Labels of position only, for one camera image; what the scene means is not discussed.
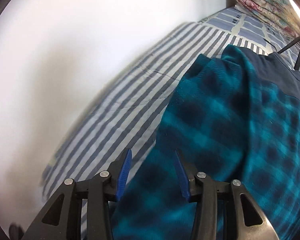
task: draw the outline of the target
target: triangular cutout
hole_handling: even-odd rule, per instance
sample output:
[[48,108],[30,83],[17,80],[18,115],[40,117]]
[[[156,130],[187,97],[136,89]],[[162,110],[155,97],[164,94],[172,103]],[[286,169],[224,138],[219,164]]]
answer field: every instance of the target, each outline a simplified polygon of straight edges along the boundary
[[240,195],[243,209],[244,224],[247,227],[261,225],[262,219],[245,194]]
[[44,215],[42,219],[42,223],[52,225],[52,226],[59,225],[64,198],[65,198],[64,194],[58,196],[56,201],[51,205],[47,213]]

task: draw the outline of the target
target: metal pin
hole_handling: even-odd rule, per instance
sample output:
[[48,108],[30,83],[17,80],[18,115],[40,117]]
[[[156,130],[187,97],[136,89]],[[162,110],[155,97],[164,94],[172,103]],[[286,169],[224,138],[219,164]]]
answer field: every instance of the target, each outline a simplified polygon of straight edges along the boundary
[[69,179],[66,179],[66,180],[65,180],[65,184],[66,184],[66,185],[71,185],[72,183],[73,183],[73,179],[70,179],[70,178],[69,178]]
[[108,176],[109,176],[109,172],[108,171],[102,171],[102,172],[100,172],[100,177],[105,178],[105,177],[108,177]]
[[235,186],[240,186],[241,185],[241,181],[240,180],[237,180],[237,179],[234,179],[232,181],[232,184],[235,185]]
[[197,173],[197,177],[200,178],[200,179],[203,179],[203,178],[207,177],[207,174],[205,174],[205,173],[202,172],[202,171],[199,171],[199,172]]

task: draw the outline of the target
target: black tripod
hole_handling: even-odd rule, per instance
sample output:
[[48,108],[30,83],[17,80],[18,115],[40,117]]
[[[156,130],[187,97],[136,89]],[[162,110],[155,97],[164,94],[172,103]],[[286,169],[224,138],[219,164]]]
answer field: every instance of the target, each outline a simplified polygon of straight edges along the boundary
[[[280,49],[278,51],[279,54],[281,54],[282,52],[286,51],[287,49],[290,49],[293,45],[297,44],[300,41],[300,36],[296,37],[293,41],[291,41],[287,46],[285,46],[284,48]],[[294,70],[299,70],[300,69],[300,51],[298,54],[298,58],[296,60],[296,63],[294,65]]]

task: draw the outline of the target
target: bed sheet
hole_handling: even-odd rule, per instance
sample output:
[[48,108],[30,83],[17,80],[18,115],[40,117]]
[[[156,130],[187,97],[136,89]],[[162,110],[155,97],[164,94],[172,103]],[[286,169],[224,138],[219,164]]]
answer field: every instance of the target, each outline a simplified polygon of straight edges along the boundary
[[[154,146],[158,125],[181,77],[199,54],[220,57],[233,44],[266,55],[266,47],[210,24],[190,22],[176,28],[121,75],[93,106],[50,162],[43,178],[48,199],[66,178],[90,179],[129,147],[133,159],[128,182]],[[82,208],[82,235],[86,230]]]
[[[265,48],[267,54],[278,52],[291,41],[271,26],[236,10],[234,7],[224,9],[201,20],[200,23],[222,29],[232,35],[245,37],[248,41]],[[292,70],[299,50],[300,42],[281,54]]]

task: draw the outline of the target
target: white wall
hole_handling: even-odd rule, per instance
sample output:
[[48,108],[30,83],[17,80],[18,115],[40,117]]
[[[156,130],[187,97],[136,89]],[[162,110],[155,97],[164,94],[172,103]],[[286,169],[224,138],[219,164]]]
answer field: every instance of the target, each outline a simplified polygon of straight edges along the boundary
[[0,224],[26,228],[41,173],[109,80],[233,0],[12,0],[0,16]]

